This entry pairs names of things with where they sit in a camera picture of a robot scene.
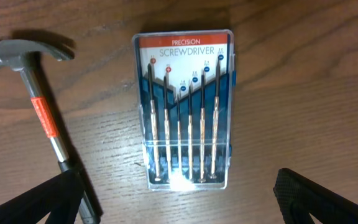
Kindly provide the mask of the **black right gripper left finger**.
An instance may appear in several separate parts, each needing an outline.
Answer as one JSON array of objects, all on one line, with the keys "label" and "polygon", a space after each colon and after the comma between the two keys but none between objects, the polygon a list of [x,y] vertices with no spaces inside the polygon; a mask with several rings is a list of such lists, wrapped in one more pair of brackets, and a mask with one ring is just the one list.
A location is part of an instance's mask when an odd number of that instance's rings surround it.
[{"label": "black right gripper left finger", "polygon": [[72,170],[26,191],[0,205],[0,224],[46,223],[73,224],[83,197],[84,187]]}]

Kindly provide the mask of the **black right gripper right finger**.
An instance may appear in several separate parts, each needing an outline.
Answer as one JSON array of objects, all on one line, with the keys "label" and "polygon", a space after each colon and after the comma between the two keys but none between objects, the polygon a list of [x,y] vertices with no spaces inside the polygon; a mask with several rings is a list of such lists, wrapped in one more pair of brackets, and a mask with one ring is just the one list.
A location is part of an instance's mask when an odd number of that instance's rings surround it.
[{"label": "black right gripper right finger", "polygon": [[288,168],[278,171],[273,192],[286,224],[358,223],[358,204]]}]

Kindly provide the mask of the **precision screwdriver set case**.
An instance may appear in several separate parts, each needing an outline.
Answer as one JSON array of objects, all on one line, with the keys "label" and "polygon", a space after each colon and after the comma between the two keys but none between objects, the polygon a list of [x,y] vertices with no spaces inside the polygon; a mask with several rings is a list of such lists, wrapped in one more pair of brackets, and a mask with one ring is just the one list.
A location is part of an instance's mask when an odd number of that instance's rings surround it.
[{"label": "precision screwdriver set case", "polygon": [[234,34],[133,36],[142,153],[150,190],[222,190],[231,165]]}]

